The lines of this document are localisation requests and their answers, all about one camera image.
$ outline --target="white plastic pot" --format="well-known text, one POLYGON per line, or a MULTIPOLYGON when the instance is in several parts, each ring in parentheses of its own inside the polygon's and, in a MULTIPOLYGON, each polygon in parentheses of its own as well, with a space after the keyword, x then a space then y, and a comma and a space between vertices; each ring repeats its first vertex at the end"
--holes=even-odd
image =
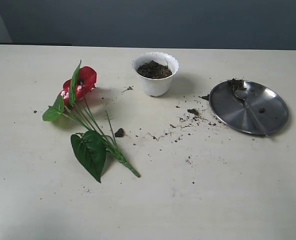
POLYGON ((132 67, 135 73, 137 74, 137 77, 138 77, 138 80, 140 81, 143 92, 148 96, 158 97, 165 94, 169 90, 173 80, 173 76, 178 72, 179 64, 173 56, 167 53, 156 51, 156 52, 146 52, 140 55, 138 58, 136 58, 132 62, 132 67), (137 69, 140 66, 146 63, 149 63, 150 61, 155 61, 158 64, 168 66, 168 68, 172 72, 172 75, 165 78, 160 78, 160 79, 152 79, 152 78, 141 76, 137 72, 137 69))

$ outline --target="red anthurium flower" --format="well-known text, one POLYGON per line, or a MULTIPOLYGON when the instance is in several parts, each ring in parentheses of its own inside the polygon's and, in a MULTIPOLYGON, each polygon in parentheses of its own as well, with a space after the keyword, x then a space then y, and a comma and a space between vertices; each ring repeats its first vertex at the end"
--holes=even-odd
MULTIPOLYGON (((67 80, 62 88, 63 90, 59 93, 63 97, 63 102, 65 106, 69 106, 69 87, 70 80, 67 80)), ((84 66, 80 68, 78 74, 78 81, 76 85, 76 98, 78 100, 82 99, 91 89, 95 88, 95 83, 97 82, 97 73, 89 66, 84 66)))

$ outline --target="heart-shaped leaf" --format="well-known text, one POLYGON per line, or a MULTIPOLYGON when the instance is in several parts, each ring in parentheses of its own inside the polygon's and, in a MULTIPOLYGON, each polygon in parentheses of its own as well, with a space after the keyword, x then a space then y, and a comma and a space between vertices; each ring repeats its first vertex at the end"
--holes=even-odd
POLYGON ((47 111, 45 111, 42 115, 42 120, 51 122, 58 118, 64 112, 65 105, 63 96, 59 95, 56 98, 56 101, 54 101, 53 105, 48 107, 49 108, 47 109, 47 111))
POLYGON ((78 75, 80 70, 80 65, 82 64, 82 61, 80 60, 79 65, 73 72, 71 81, 70 81, 70 87, 69 87, 69 103, 71 106, 75 105, 76 101, 76 85, 78 83, 78 75))
POLYGON ((87 131, 82 137, 70 137, 73 153, 80 164, 99 182, 106 161, 106 147, 101 136, 95 131, 87 131))

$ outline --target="table surface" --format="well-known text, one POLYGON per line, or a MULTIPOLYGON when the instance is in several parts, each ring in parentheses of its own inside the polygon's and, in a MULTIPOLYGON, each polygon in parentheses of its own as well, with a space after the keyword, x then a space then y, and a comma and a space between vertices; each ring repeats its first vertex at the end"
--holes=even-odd
POLYGON ((32 239, 296 239, 296 51, 0 45, 0 240, 32 239), (153 98, 132 61, 156 50, 179 72, 153 98), (42 121, 80 59, 98 74, 95 118, 108 133, 107 110, 125 130, 117 141, 141 178, 109 158, 96 182, 70 145, 83 128, 42 121), (216 120, 199 96, 231 78, 283 98, 282 131, 269 139, 216 120))

